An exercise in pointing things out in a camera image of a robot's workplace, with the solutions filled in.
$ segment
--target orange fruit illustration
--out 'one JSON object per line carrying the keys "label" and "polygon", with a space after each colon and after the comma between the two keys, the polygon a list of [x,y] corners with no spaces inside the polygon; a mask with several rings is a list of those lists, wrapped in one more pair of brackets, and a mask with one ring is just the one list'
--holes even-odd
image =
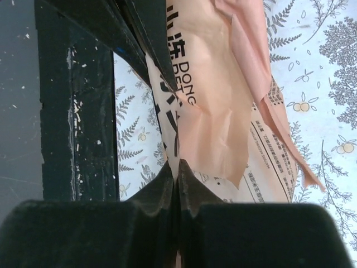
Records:
{"label": "orange fruit illustration", "polygon": [[353,150],[355,149],[354,145],[349,142],[345,143],[343,148],[344,148],[344,151],[348,154],[353,152]]}
{"label": "orange fruit illustration", "polygon": [[345,152],[344,147],[343,147],[342,145],[340,145],[339,147],[337,147],[336,151],[337,151],[337,153],[339,153],[340,155],[342,155],[342,154]]}
{"label": "orange fruit illustration", "polygon": [[140,135],[140,140],[142,140],[142,141],[146,140],[146,135],[145,134],[141,134]]}
{"label": "orange fruit illustration", "polygon": [[301,111],[307,112],[310,109],[310,104],[307,102],[301,103]]}
{"label": "orange fruit illustration", "polygon": [[299,112],[301,111],[301,104],[295,103],[293,106],[294,111]]}

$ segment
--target black metal bar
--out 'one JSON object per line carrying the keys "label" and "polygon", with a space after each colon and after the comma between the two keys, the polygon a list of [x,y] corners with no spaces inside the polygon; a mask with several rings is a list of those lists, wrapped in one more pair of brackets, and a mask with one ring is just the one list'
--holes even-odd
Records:
{"label": "black metal bar", "polygon": [[117,200],[113,53],[41,0],[44,200]]}

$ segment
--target floral wallpaper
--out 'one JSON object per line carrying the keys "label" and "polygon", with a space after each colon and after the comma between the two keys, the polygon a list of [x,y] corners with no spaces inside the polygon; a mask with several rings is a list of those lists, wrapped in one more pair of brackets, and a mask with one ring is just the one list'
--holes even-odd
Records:
{"label": "floral wallpaper", "polygon": [[[291,136],[326,186],[293,201],[323,206],[357,261],[357,2],[264,0],[272,73]],[[115,56],[120,197],[150,182],[164,159],[150,90]]]}

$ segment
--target paper packaging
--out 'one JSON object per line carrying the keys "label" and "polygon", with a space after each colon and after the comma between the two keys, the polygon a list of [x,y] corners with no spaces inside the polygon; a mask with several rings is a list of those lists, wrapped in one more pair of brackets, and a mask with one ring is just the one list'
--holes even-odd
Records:
{"label": "paper packaging", "polygon": [[[261,5],[261,9],[254,13],[251,5]],[[262,1],[167,0],[168,48],[179,88],[176,95],[167,90],[147,55],[164,147],[174,176],[178,159],[186,159],[198,178],[221,180],[229,186],[228,179],[237,186],[239,190],[233,188],[230,193],[233,202],[290,202],[297,174],[290,154],[305,174],[311,171],[302,157],[296,156],[290,137],[286,139],[289,128],[283,100],[277,86],[273,83],[271,87],[266,33],[252,33],[249,28],[265,30],[262,8]],[[244,17],[245,12],[252,15]],[[179,118],[170,120],[168,115],[175,115],[176,109]],[[306,182],[319,184],[311,174]],[[226,190],[219,194],[213,185],[207,184],[218,196],[229,195]],[[243,192],[250,192],[250,196],[244,197]]]}

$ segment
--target dark gray surface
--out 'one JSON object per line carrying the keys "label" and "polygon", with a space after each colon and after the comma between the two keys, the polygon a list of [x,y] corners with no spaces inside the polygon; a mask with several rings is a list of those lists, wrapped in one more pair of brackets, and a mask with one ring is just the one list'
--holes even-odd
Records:
{"label": "dark gray surface", "polygon": [[33,0],[0,1],[0,223],[42,199],[40,84]]}

